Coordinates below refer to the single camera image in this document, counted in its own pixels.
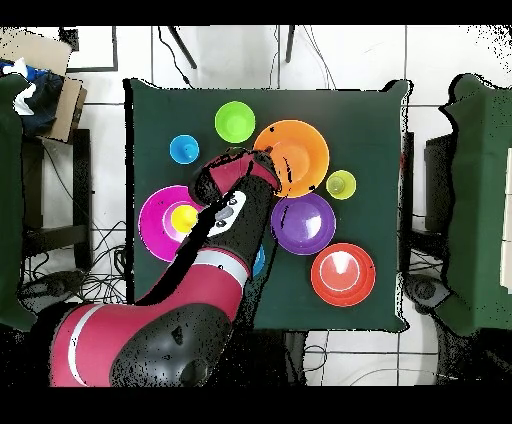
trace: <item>green cup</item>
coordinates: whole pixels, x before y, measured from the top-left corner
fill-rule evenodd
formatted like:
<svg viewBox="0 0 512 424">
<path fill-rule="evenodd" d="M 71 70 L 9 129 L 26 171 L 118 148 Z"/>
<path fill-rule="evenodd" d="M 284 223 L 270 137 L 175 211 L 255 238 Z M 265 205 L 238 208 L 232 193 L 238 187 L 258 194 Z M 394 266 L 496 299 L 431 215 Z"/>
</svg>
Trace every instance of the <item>green cup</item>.
<svg viewBox="0 0 512 424">
<path fill-rule="evenodd" d="M 356 191 L 355 177 L 343 170 L 333 172 L 325 185 L 329 194 L 337 200 L 348 199 Z"/>
</svg>

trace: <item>red robot arm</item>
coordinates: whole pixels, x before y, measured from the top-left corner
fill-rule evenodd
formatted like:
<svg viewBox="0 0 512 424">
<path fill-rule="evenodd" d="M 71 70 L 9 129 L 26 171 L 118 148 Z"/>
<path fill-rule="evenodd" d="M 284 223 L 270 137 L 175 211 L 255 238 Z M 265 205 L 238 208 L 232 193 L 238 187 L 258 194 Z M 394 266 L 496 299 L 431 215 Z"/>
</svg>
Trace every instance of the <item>red robot arm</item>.
<svg viewBox="0 0 512 424">
<path fill-rule="evenodd" d="M 231 334 L 272 197 L 268 154 L 237 149 L 190 185 L 207 205 L 174 262 L 135 305 L 80 305 L 60 321 L 52 386 L 201 386 Z"/>
</svg>

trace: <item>plate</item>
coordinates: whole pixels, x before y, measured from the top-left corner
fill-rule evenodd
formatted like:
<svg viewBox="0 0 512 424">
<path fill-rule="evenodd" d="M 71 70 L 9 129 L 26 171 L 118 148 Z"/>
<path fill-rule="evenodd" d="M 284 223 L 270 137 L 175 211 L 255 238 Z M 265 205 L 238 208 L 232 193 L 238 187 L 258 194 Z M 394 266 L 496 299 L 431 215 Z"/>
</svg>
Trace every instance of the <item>plate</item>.
<svg viewBox="0 0 512 424">
<path fill-rule="evenodd" d="M 255 150 L 271 148 L 283 189 L 279 197 L 304 196 L 318 187 L 329 167 L 329 148 L 316 128 L 302 121 L 279 121 L 265 128 Z"/>
<path fill-rule="evenodd" d="M 316 294 L 333 306 L 354 306 L 368 297 L 375 284 L 375 265 L 360 247 L 333 244 L 318 254 L 311 267 Z"/>
<path fill-rule="evenodd" d="M 171 224 L 173 211 L 182 205 L 192 206 L 198 212 L 202 207 L 188 194 L 186 186 L 174 185 L 153 193 L 139 214 L 139 236 L 146 248 L 158 259 L 171 262 L 186 233 Z"/>
<path fill-rule="evenodd" d="M 331 242 L 336 217 L 323 197 L 309 193 L 277 202 L 270 225 L 281 247 L 296 255 L 312 255 Z"/>
</svg>

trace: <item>white tile floor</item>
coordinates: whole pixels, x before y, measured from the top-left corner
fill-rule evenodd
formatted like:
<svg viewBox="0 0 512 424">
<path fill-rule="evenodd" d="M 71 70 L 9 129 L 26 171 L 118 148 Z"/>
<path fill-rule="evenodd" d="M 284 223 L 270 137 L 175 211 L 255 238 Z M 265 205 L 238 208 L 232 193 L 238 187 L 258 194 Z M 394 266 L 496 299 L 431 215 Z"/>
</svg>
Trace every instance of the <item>white tile floor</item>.
<svg viewBox="0 0 512 424">
<path fill-rule="evenodd" d="M 448 101 L 448 87 L 460 73 L 474 72 L 501 87 L 512 86 L 510 35 L 500 36 L 496 29 L 483 26 L 314 26 L 313 30 L 337 88 L 379 90 L 390 80 L 401 78 L 414 83 L 408 107 L 408 129 L 415 133 L 414 213 L 424 215 L 423 148 L 429 138 L 451 132 L 448 119 L 437 108 Z M 274 31 L 275 26 L 179 28 L 198 64 L 195 71 L 165 27 L 162 38 L 174 49 L 178 66 L 194 87 L 264 88 L 270 86 L 269 73 L 277 51 Z M 282 25 L 280 88 L 326 88 L 325 68 L 303 27 L 297 27 L 291 62 L 284 61 L 287 32 L 288 26 Z M 117 72 L 69 75 L 84 81 L 88 90 L 80 127 L 91 130 L 93 219 L 100 229 L 125 218 L 122 78 L 137 77 L 165 88 L 186 87 L 171 53 L 158 39 L 157 27 L 117 27 L 117 43 Z M 276 59 L 271 84 L 274 89 L 278 84 L 277 68 Z M 69 147 L 56 143 L 47 147 L 71 189 Z M 71 201 L 49 163 L 44 171 L 43 207 L 46 226 L 71 223 Z M 415 218 L 413 225 L 422 228 L 422 219 Z M 109 236 L 109 245 L 124 242 L 125 227 L 121 228 Z M 100 239 L 94 230 L 95 242 Z M 70 251 L 62 250 L 52 253 L 46 270 L 73 267 Z M 98 264 L 97 272 L 109 272 L 107 260 Z M 402 307 L 410 328 L 400 335 L 331 331 L 327 342 L 327 332 L 310 332 L 307 345 L 320 345 L 330 353 L 323 368 L 307 373 L 308 384 L 433 384 L 437 366 L 433 321 L 419 315 L 406 298 Z M 306 369 L 323 363 L 324 355 L 318 349 L 308 352 L 304 358 Z"/>
</svg>

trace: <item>light blue cup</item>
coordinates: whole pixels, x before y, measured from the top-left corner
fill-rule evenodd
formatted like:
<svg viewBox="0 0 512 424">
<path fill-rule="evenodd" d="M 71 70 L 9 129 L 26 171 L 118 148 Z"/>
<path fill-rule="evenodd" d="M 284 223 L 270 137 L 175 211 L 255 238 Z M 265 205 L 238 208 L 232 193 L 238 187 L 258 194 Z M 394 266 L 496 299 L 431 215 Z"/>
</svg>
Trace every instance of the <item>light blue cup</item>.
<svg viewBox="0 0 512 424">
<path fill-rule="evenodd" d="M 254 261 L 254 266 L 252 267 L 252 276 L 256 277 L 261 272 L 264 265 L 265 265 L 265 252 L 263 251 L 263 246 L 260 246 L 260 250 L 258 251 L 258 254 L 256 255 L 256 260 Z"/>
<path fill-rule="evenodd" d="M 199 144 L 191 135 L 179 135 L 171 141 L 169 151 L 180 165 L 188 165 L 199 156 Z"/>
</svg>

